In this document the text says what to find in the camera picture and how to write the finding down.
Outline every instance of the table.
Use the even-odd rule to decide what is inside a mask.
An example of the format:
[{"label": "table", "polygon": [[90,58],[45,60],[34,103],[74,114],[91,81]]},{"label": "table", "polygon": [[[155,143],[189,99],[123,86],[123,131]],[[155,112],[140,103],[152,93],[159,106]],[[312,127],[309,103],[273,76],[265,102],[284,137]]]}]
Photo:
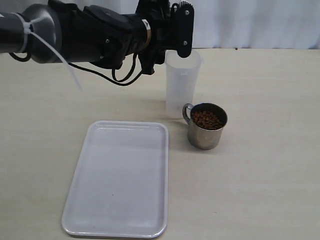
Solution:
[{"label": "table", "polygon": [[193,103],[228,114],[209,151],[188,143],[183,120],[166,117],[163,65],[129,87],[76,70],[81,92],[62,64],[0,55],[0,240],[71,238],[61,216],[87,129],[99,120],[167,126],[169,214],[160,239],[317,239],[320,52],[198,51]]}]

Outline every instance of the coffee beans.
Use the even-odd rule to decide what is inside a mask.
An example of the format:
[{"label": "coffee beans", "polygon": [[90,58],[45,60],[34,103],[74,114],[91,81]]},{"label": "coffee beans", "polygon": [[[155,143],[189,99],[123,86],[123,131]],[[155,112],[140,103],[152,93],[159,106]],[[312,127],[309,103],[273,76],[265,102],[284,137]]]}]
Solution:
[{"label": "coffee beans", "polygon": [[202,129],[217,130],[223,127],[223,123],[209,111],[196,111],[191,114],[192,121]]}]

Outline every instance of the tray rim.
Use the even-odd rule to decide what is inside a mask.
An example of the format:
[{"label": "tray rim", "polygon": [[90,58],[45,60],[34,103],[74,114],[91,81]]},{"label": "tray rim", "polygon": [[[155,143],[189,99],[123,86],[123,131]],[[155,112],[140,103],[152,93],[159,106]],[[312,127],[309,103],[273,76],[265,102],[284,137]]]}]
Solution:
[{"label": "tray rim", "polygon": [[[80,171],[79,169],[79,160],[82,159],[83,154],[84,154],[84,149],[85,149],[85,145],[88,142],[88,136],[89,133],[91,132],[92,128],[94,128],[96,125],[101,124],[101,123],[105,123],[105,124],[134,124],[134,125],[155,125],[155,126],[159,126],[161,127],[164,132],[165,132],[165,157],[164,157],[164,163],[165,163],[165,171],[164,171],[164,206],[163,206],[163,210],[164,210],[164,215],[163,215],[163,223],[161,225],[161,228],[159,229],[159,231],[153,233],[153,234],[108,234],[108,233],[92,233],[92,232],[73,232],[71,230],[69,230],[67,228],[67,224],[66,224],[66,220],[65,220],[65,210],[67,208],[68,202],[69,200],[69,192],[70,189],[73,188],[74,184],[75,184],[75,176],[78,174],[78,172]],[[63,230],[70,236],[74,236],[74,237],[106,237],[106,238],[141,238],[141,239],[154,239],[159,237],[160,235],[162,235],[164,233],[164,231],[167,228],[167,224],[168,224],[168,208],[169,208],[169,130],[168,128],[160,123],[160,122],[150,122],[150,121],[119,121],[119,120],[98,120],[93,122],[87,129],[86,134],[85,134],[85,138],[80,150],[80,154],[78,157],[78,161],[76,163],[76,167],[75,170],[73,172],[73,176],[72,176],[72,180],[68,189],[68,193],[66,196],[66,200],[64,203],[64,208],[63,208],[63,212],[62,212],[62,216],[61,216],[61,225]]]}]

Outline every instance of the robotic arm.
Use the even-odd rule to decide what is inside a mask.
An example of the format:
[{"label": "robotic arm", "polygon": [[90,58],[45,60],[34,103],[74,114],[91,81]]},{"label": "robotic arm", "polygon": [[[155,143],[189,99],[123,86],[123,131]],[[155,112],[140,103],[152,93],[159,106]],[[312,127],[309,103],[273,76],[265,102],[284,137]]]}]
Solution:
[{"label": "robotic arm", "polygon": [[[141,74],[152,75],[155,64],[163,64],[166,50],[186,58],[191,54],[194,8],[187,2],[139,0],[134,14],[118,14],[97,5],[80,10],[76,4],[48,0],[18,13],[31,24],[31,31],[54,47],[68,63],[90,62],[113,71],[126,56],[134,54]],[[24,33],[17,13],[0,12],[0,53],[18,61],[58,63],[60,59],[33,35]],[[20,58],[14,53],[26,53]]]}]

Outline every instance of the mug handle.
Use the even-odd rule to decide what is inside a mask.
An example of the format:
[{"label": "mug handle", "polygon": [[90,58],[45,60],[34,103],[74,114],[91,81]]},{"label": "mug handle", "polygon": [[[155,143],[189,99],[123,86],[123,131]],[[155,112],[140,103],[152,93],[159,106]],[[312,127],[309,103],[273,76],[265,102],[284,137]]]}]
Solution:
[{"label": "mug handle", "polygon": [[183,116],[183,118],[184,118],[184,120],[186,121],[187,124],[190,123],[190,117],[188,117],[187,109],[189,109],[191,111],[191,109],[193,107],[194,106],[191,103],[186,103],[182,108],[182,116]]}]

